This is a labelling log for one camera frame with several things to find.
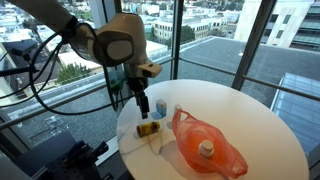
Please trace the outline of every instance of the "small bottle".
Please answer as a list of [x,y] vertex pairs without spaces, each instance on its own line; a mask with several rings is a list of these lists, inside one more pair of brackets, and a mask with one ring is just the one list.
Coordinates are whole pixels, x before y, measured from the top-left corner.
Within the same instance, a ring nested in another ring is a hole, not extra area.
[[160,129],[159,122],[151,122],[137,126],[137,133],[140,137],[157,132]]
[[199,154],[205,158],[211,158],[214,152],[214,144],[209,140],[203,140],[199,144]]

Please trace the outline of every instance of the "city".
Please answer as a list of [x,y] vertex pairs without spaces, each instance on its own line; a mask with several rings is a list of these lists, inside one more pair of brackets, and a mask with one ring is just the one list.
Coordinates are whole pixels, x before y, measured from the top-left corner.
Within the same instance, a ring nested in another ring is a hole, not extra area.
[[[59,0],[59,2],[80,22],[86,22],[94,28],[99,28],[91,12],[90,3],[93,1]],[[184,1],[180,58],[185,61],[180,61],[178,77],[200,79],[230,87],[233,80],[230,74],[237,72],[260,3],[261,0]],[[3,60],[0,61],[0,71],[25,67],[28,65],[26,61],[28,56],[16,54],[13,49],[20,48],[19,50],[28,51],[28,55],[33,56],[39,44],[54,32],[31,15],[6,1],[0,1],[0,6],[0,54],[3,57]],[[150,79],[150,84],[169,80],[171,66],[165,61],[171,57],[174,1],[122,0],[121,8],[124,13],[135,13],[142,18],[148,57],[154,62],[164,63],[162,64],[163,72],[159,77]],[[60,40],[61,38],[57,37],[46,46],[37,59],[38,68],[44,67],[46,59]],[[70,46],[65,45],[61,49],[58,59],[61,63],[53,68],[52,64],[48,64],[41,78],[36,81],[37,89],[44,88],[41,97],[48,103],[63,99],[69,95],[67,93],[77,94],[83,89],[103,84],[102,67],[79,58]],[[226,75],[221,71],[191,65],[190,61],[223,69],[230,74]],[[69,68],[76,73],[66,74],[64,69]],[[265,27],[255,61],[248,74],[273,84],[320,96],[319,68],[320,1],[278,0]],[[44,84],[51,69],[53,69],[52,76],[48,83]],[[0,77],[1,97],[26,86],[23,91],[0,99],[0,107],[12,119],[40,108],[40,105],[32,98],[21,104],[6,107],[32,97],[28,83],[27,73]],[[255,85],[249,81],[242,89],[244,93],[269,107],[288,123],[306,154],[320,143],[320,137],[317,135],[320,134],[318,108],[312,109],[310,106],[307,109],[293,112],[293,107],[298,106],[297,102],[284,99],[285,94],[281,94],[281,91]],[[99,90],[58,109],[67,112],[84,111],[102,106],[110,103],[106,92],[105,89]],[[97,99],[97,102],[89,106],[92,99]],[[281,103],[285,104],[285,102],[289,103],[287,107],[290,106],[291,109],[281,107]],[[319,107],[319,102],[311,101],[311,104]],[[296,115],[296,112],[302,111],[308,111],[308,113]],[[293,122],[286,119],[294,115],[299,121]],[[49,128],[52,122],[58,122],[54,130]],[[92,146],[96,146],[102,140],[109,140],[115,136],[116,122],[116,113],[112,108],[106,108],[77,117],[60,116],[47,112],[24,121],[17,127],[21,130],[22,136],[25,136],[32,145],[37,145],[58,131],[67,129],[76,140],[83,139]]]

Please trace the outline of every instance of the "metal window mullion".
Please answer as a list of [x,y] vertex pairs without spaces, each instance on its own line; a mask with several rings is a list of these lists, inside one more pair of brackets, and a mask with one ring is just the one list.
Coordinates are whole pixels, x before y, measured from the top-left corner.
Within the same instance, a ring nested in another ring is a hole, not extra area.
[[268,23],[269,17],[276,5],[277,0],[262,0],[256,20],[253,24],[247,45],[243,52],[236,76],[232,83],[232,88],[241,90],[244,82],[243,75],[248,73],[249,67],[254,59],[254,55],[260,44],[261,37]]
[[316,101],[320,101],[320,97],[318,97],[318,96],[313,96],[313,95],[310,95],[310,94],[306,94],[306,93],[303,93],[303,92],[300,92],[300,91],[296,91],[296,90],[293,90],[293,89],[290,89],[290,88],[286,88],[286,87],[283,87],[283,86],[279,86],[279,85],[276,85],[276,84],[273,84],[273,83],[270,83],[270,82],[261,81],[259,79],[255,79],[255,78],[252,78],[252,77],[249,77],[249,76],[243,75],[242,77],[243,77],[243,79],[246,79],[246,80],[258,83],[258,84],[262,84],[262,85],[265,85],[265,86],[268,86],[268,87],[271,87],[271,88],[275,88],[275,89],[279,89],[279,90],[282,90],[282,91],[286,91],[286,92],[289,92],[289,93],[292,93],[292,94],[296,94],[296,95],[299,95],[299,96],[302,96],[302,97],[306,97],[306,98],[309,98],[309,99],[313,99],[313,100],[316,100]]
[[173,57],[173,61],[171,62],[171,80],[178,78],[183,3],[183,0],[176,0],[174,2],[173,32],[171,43],[171,57]]

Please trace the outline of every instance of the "glass window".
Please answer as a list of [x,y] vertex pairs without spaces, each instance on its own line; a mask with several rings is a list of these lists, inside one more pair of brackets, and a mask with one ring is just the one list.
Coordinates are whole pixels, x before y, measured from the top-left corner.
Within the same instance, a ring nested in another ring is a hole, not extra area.
[[278,14],[272,14],[269,21],[270,21],[270,22],[276,22],[277,19],[278,19],[278,16],[279,16]]
[[[85,22],[95,27],[93,14],[88,1],[59,1],[59,3],[67,9],[71,14],[75,15],[80,22]],[[38,19],[33,18],[27,12],[18,7],[4,1],[7,8],[12,9],[12,14],[1,14],[10,23],[0,20],[0,26],[3,30],[0,38],[0,54],[6,52],[6,58],[0,62],[0,71],[8,70],[14,67],[23,68],[28,66],[29,57],[33,57],[38,45],[45,41],[54,32],[45,26]],[[36,81],[36,89],[41,91],[41,98],[45,103],[65,99],[66,97],[76,95],[85,91],[89,87],[96,87],[96,82],[103,82],[104,77],[100,65],[81,59],[69,45],[64,45],[59,51],[58,57],[55,59],[60,63],[52,62],[46,66],[47,58],[53,49],[60,42],[61,38],[56,37],[44,48],[36,59],[36,68],[43,70],[43,74]],[[23,56],[17,52],[21,52],[21,47],[27,46],[27,50],[23,52]],[[32,91],[29,86],[29,77],[27,73],[20,73],[7,77],[0,77],[0,96],[5,96],[26,87],[19,93],[9,98],[0,99],[0,106],[16,103],[17,101],[25,101],[32,97]],[[96,104],[92,104],[92,99],[101,100]],[[109,103],[109,97],[106,90],[94,92],[88,96],[80,98],[71,103],[65,104],[57,110],[64,112],[80,112],[100,107]],[[38,110],[41,105],[34,98],[7,108],[3,108],[11,119],[16,119]],[[27,121],[18,124],[16,127],[22,132],[21,134],[28,139],[32,145],[50,138],[56,133],[69,131],[76,140],[84,140],[92,146],[97,146],[101,141],[108,141],[115,136],[116,113],[112,108],[83,116],[59,116],[49,112],[42,113],[32,117]]]
[[[154,62],[161,63],[167,61],[171,58],[171,35],[172,35],[172,27],[173,27],[173,15],[168,13],[160,13],[160,5],[163,2],[154,1],[150,4],[148,1],[128,1],[121,0],[122,9],[129,5],[134,5],[137,7],[137,15],[139,15],[145,24],[145,33],[147,40],[147,55],[148,58]],[[167,4],[163,10],[172,10],[173,2],[166,1],[164,4]],[[147,31],[149,28],[148,24],[152,24],[151,30]],[[170,79],[171,63],[163,66],[162,72],[158,77],[166,77],[166,80]],[[158,82],[158,77],[154,79],[149,79],[149,84],[154,82]]]
[[[197,11],[183,13],[183,26],[198,25],[201,27],[201,32],[196,28],[194,34],[188,33],[188,29],[182,27],[180,42],[182,60],[181,65],[179,63],[178,78],[210,80],[227,86],[232,84],[229,79],[232,75],[218,71],[227,71],[231,74],[237,72],[260,6],[259,3],[248,3],[247,1],[239,1],[239,5],[244,8],[236,12],[224,10],[223,7],[219,10],[211,10],[205,6],[198,6]],[[208,16],[203,16],[202,11],[207,12]],[[203,66],[195,68],[193,66],[196,65],[189,62]],[[214,67],[213,69],[216,68],[218,71],[205,70],[204,66]]]
[[266,29],[264,36],[270,36],[272,29]]
[[280,30],[280,31],[278,32],[278,34],[277,34],[277,38],[281,38],[282,33],[283,33],[283,30]]
[[[291,5],[289,1],[276,4],[270,21],[276,22],[278,15],[285,17],[290,30],[280,30],[280,26],[274,26],[276,38],[270,36],[267,44],[258,46],[248,76],[320,97],[320,49],[310,39],[319,38],[320,34],[307,34],[311,31],[300,27],[308,16],[310,3],[300,1],[294,7]],[[293,14],[290,16],[286,14],[289,6],[293,8]],[[291,128],[306,154],[320,143],[320,137],[317,136],[320,134],[320,118],[312,116],[319,113],[319,108],[316,107],[319,107],[320,102],[252,81],[245,81],[241,91],[259,100],[277,114]]]
[[286,15],[286,17],[283,20],[283,24],[288,24],[288,21],[290,20],[291,15]]

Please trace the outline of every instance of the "tree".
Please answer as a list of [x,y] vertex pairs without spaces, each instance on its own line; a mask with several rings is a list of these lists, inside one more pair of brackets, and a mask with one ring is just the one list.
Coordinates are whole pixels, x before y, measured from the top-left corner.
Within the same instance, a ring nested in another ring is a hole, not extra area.
[[82,66],[81,64],[68,64],[67,66],[62,66],[60,69],[56,83],[61,85],[68,84],[73,81],[88,77],[90,72],[90,69],[88,69],[86,66]]
[[192,28],[188,25],[182,26],[181,28],[181,44],[192,41],[195,39],[195,34],[192,30]]
[[151,33],[147,35],[147,40],[156,42],[156,35],[154,34],[154,27],[151,28]]
[[226,6],[225,6],[225,9],[227,9],[227,10],[230,10],[230,11],[234,11],[235,9],[236,9],[236,3],[235,2],[232,2],[232,3],[230,3],[230,4],[227,4]]

